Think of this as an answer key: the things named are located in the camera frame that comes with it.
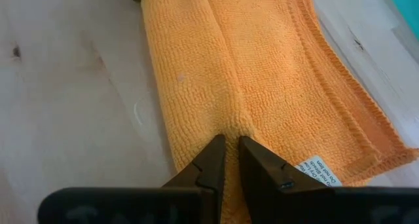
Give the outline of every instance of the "towel fold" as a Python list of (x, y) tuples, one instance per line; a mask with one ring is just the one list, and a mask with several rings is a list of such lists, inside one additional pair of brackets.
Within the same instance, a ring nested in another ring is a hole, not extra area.
[(319, 155), (344, 185), (418, 156), (325, 42), (311, 0), (141, 6), (176, 168), (227, 136), (223, 223), (249, 220), (238, 136), (291, 164)]

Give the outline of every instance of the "white label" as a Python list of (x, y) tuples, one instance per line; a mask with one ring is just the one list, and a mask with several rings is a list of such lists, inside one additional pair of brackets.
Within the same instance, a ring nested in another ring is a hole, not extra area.
[(295, 168), (329, 187), (342, 186), (332, 170), (317, 155), (300, 163)]

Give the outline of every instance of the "wooden table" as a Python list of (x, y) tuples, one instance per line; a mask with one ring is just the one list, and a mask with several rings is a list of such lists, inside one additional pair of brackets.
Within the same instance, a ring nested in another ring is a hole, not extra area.
[[(419, 66), (397, 16), (383, 0), (314, 1), (331, 45), (418, 147)], [(418, 186), (418, 166), (373, 183)], [(0, 223), (34, 223), (62, 187), (173, 173), (139, 5), (0, 0)]]

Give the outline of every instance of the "teal object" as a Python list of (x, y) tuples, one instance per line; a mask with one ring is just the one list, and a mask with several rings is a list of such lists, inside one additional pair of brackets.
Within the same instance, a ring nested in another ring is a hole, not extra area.
[(393, 0), (393, 2), (419, 39), (419, 0)]

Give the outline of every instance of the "microfiber towel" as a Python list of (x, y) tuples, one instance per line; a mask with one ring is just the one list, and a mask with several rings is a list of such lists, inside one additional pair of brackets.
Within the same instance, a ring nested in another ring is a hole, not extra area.
[(249, 221), (238, 137), (291, 164), (320, 156), (344, 185), (413, 161), (325, 42), (311, 0), (141, 0), (178, 170), (227, 136), (223, 223)]

